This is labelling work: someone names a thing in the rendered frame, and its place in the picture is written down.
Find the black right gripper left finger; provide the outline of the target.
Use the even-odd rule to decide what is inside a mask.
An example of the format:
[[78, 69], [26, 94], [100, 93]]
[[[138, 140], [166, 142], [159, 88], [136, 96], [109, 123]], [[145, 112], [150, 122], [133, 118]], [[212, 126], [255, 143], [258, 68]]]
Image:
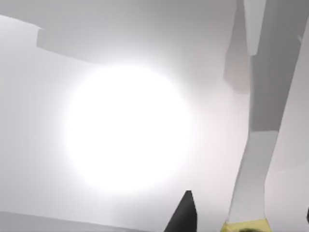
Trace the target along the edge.
[[191, 190], [186, 190], [164, 232], [197, 232], [197, 210]]

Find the yellow rounded object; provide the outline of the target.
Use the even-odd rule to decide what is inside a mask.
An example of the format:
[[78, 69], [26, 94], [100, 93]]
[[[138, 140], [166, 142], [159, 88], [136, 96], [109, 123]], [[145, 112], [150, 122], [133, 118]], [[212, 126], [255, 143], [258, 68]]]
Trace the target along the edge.
[[272, 232], [267, 219], [250, 220], [243, 222], [225, 222], [220, 232]]

